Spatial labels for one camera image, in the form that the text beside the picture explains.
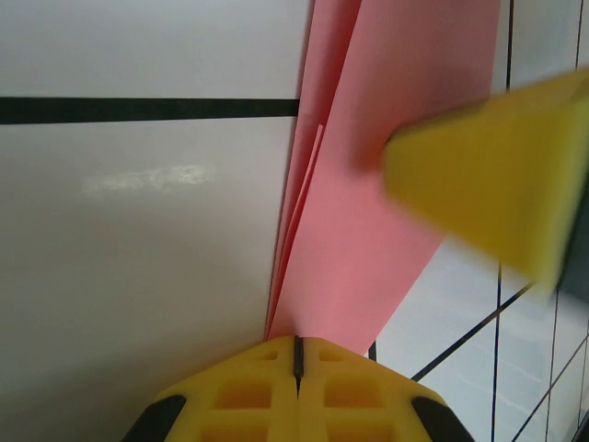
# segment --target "pink sheet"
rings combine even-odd
[[[300,197],[318,127],[325,125],[328,120],[360,2],[361,0],[317,0],[313,10],[304,81],[301,86],[301,100],[274,258],[267,330],[274,316],[285,266],[293,244],[294,231],[290,238],[286,233],[291,222],[297,224],[300,218],[300,211],[298,214],[295,213],[295,204]]]
[[[317,0],[315,12],[333,3]],[[404,122],[489,94],[498,16],[498,0],[362,2],[270,337],[320,336],[364,353],[387,323],[441,236],[383,194],[382,146]],[[317,82],[311,43],[304,90]]]

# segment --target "black plastic part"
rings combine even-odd
[[[589,304],[589,180],[569,236],[559,290]]]
[[[152,403],[121,442],[164,442],[185,403],[186,398],[179,394]]]
[[[303,338],[294,337],[293,375],[296,379],[296,395],[301,389],[301,379],[305,375],[305,348]]]
[[[298,99],[0,97],[0,124],[287,117],[297,113]]]
[[[414,398],[411,405],[432,442],[474,442],[454,412],[445,405],[423,397]]]
[[[374,341],[368,349],[368,359],[376,362],[376,341]]]

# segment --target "white tile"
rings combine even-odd
[[[118,440],[261,341],[292,124],[0,127],[0,439]]]
[[[570,442],[577,431],[584,352],[579,351],[552,387],[548,442]]]
[[[546,437],[546,425],[548,423],[548,412],[549,412],[549,401],[545,399],[542,401],[532,418],[525,425],[520,435],[517,437],[517,442],[540,442]],[[496,433],[495,440],[512,440],[499,438],[501,434],[501,428],[504,427],[501,421],[496,421],[498,433]]]
[[[589,5],[583,6],[583,20],[579,44],[579,67],[589,64]]]
[[[583,352],[585,362],[583,365],[583,390],[581,393],[581,409],[579,410],[579,425],[583,421],[583,418],[587,412],[589,412],[589,364],[587,364],[587,359],[589,359],[589,352],[587,352],[587,341],[585,341],[584,349],[581,351]]]
[[[444,398],[477,442],[491,440],[494,342],[493,320],[421,381]]]
[[[572,353],[586,336],[588,320],[589,307],[587,305],[566,294],[559,294],[554,338],[554,378],[559,375]]]
[[[501,303],[503,304],[522,290],[526,285],[530,284],[530,280],[506,265],[502,266],[501,272]],[[535,287],[534,293],[537,300],[544,302],[550,301],[552,298],[547,290],[538,289],[538,287]]]
[[[512,87],[574,69],[581,0],[514,2]]]
[[[0,0],[0,96],[296,96],[308,0]]]
[[[496,262],[448,238],[378,336],[378,362],[411,377],[496,305]]]
[[[553,302],[539,301],[537,290],[537,287],[530,289],[500,316],[497,442],[511,441],[549,390],[555,306]],[[534,428],[540,424],[530,422],[531,427],[525,433],[531,436],[539,432]],[[546,416],[543,425],[546,427]]]
[[[491,79],[491,94],[505,92],[507,77],[507,47],[509,42],[509,0],[501,0],[497,40],[495,42],[495,58]]]

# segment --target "yellow object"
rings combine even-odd
[[[298,388],[295,339],[263,343],[164,390],[137,423],[143,419],[154,428],[158,421],[165,427],[163,414],[152,407],[180,398],[171,429],[164,428],[158,439],[136,424],[123,441],[429,442],[428,433],[439,428],[425,422],[431,416],[416,413],[411,401],[418,397],[447,410],[450,418],[434,416],[444,428],[456,420],[433,391],[319,338],[304,339],[304,375]]]
[[[578,71],[399,129],[387,191],[553,287],[587,174],[588,80]]]

